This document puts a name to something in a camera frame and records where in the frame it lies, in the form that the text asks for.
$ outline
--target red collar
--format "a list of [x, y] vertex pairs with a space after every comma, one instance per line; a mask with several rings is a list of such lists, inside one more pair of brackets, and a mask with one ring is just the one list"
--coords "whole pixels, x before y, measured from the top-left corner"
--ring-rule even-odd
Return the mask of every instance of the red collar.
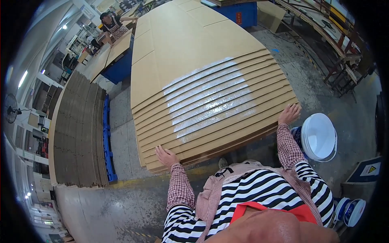
[[[267, 207], [265, 207], [265, 206], [263, 206], [263, 205], [261, 205], [261, 204], [259, 204], [257, 202], [240, 203], [240, 204], [237, 205], [237, 207], [236, 207], [236, 209], [234, 211], [234, 214], [232, 216], [230, 224], [233, 223], [238, 218], [242, 217], [243, 214], [246, 211], [246, 208], [248, 206], [251, 207], [251, 208], [258, 209], [259, 211], [263, 211], [263, 210], [266, 210], [266, 209], [271, 209], [271, 208], [267, 208]], [[297, 208], [291, 209], [289, 211], [286, 211], [286, 210], [283, 210], [283, 209], [274, 209], [274, 210], [280, 210], [280, 211], [283, 211], [283, 212], [292, 213], [292, 214], [294, 214], [296, 216], [296, 218], [300, 222], [310, 222], [310, 223], [313, 223], [313, 224], [317, 224], [314, 215], [312, 214], [311, 210], [309, 209], [309, 207], [306, 204], [298, 206]]]

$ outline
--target man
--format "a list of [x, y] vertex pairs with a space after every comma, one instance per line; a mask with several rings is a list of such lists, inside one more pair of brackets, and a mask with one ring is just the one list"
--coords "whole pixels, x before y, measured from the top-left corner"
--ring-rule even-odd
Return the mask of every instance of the man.
[[172, 175], [162, 242], [339, 242], [336, 232], [326, 228], [334, 210], [331, 190], [307, 163], [287, 126], [300, 109], [288, 105], [278, 118], [282, 168], [253, 160], [227, 166], [221, 159], [220, 170], [209, 177], [196, 204], [177, 156], [156, 147]]
[[127, 31], [128, 28], [123, 26], [120, 21], [126, 20], [137, 20], [138, 17], [120, 17], [120, 16], [112, 16], [111, 14], [105, 12], [100, 15], [101, 23], [103, 27], [101, 30], [104, 32], [105, 37], [108, 39], [108, 43], [113, 46], [113, 42], [110, 38], [110, 34], [114, 37], [115, 40], [122, 37]]
[[96, 51], [100, 50], [101, 46], [93, 36], [86, 36], [86, 40], [96, 48]]

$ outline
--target man's right hand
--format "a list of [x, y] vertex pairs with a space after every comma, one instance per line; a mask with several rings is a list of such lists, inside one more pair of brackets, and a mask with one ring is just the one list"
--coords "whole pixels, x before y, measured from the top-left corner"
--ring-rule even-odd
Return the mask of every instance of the man's right hand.
[[288, 104], [278, 117], [278, 125], [281, 123], [290, 124], [300, 116], [301, 106]]
[[168, 168], [171, 168], [173, 164], [179, 163], [177, 155], [168, 149], [163, 149], [161, 145], [155, 147], [155, 154], [158, 160]]

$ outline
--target striped shirt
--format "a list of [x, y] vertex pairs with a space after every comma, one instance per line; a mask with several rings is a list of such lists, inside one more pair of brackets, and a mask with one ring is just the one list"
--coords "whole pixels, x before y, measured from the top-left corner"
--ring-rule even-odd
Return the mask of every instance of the striped shirt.
[[[320, 212], [323, 225], [327, 227], [334, 210], [331, 190], [307, 162], [301, 161], [295, 166], [298, 178], [310, 183], [311, 198]], [[284, 210], [304, 204], [280, 175], [269, 170], [256, 170], [223, 185], [219, 207], [206, 239], [228, 227], [236, 205], [248, 201]], [[195, 220], [195, 215], [188, 206], [173, 206], [165, 220], [162, 242], [196, 242], [205, 229], [205, 222]]]

